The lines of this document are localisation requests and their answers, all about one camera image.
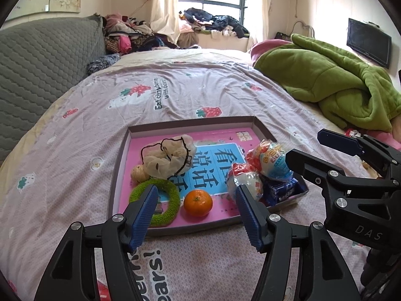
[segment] beige curtain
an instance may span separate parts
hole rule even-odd
[[[247,50],[252,45],[268,39],[270,3],[271,0],[247,0],[245,27],[250,32]]]
[[[180,35],[177,4],[178,0],[152,0],[150,15],[150,28],[155,33],[167,35],[173,43],[177,43]]]

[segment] bolt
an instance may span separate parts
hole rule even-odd
[[[332,177],[338,177],[338,172],[337,172],[337,171],[331,170],[331,171],[329,172],[329,174],[330,174]]]
[[[313,222],[313,227],[317,230],[321,230],[323,228],[323,224],[320,222]]]
[[[76,231],[76,230],[78,230],[80,228],[81,228],[81,223],[79,223],[79,222],[75,222],[75,223],[71,224],[71,230]]]
[[[280,215],[277,215],[277,214],[271,214],[271,215],[269,216],[269,219],[270,219],[271,221],[273,221],[273,222],[278,222],[279,220],[281,220],[281,217],[280,217]]]
[[[113,222],[121,222],[124,219],[122,214],[117,214],[113,216]]]
[[[336,203],[337,203],[337,205],[338,205],[339,207],[341,207],[341,208],[345,208],[345,207],[347,207],[347,205],[348,205],[347,201],[346,201],[344,198],[338,198],[338,199],[336,200]]]

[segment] tangerine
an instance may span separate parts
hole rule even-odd
[[[206,216],[212,207],[213,199],[205,190],[195,189],[185,196],[184,208],[189,215]]]

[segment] gray quilted headboard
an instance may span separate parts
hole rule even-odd
[[[43,113],[106,54],[102,18],[50,18],[0,30],[0,164]]]

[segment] television screen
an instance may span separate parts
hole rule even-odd
[[[377,27],[349,19],[347,45],[379,65],[390,67],[391,37]]]

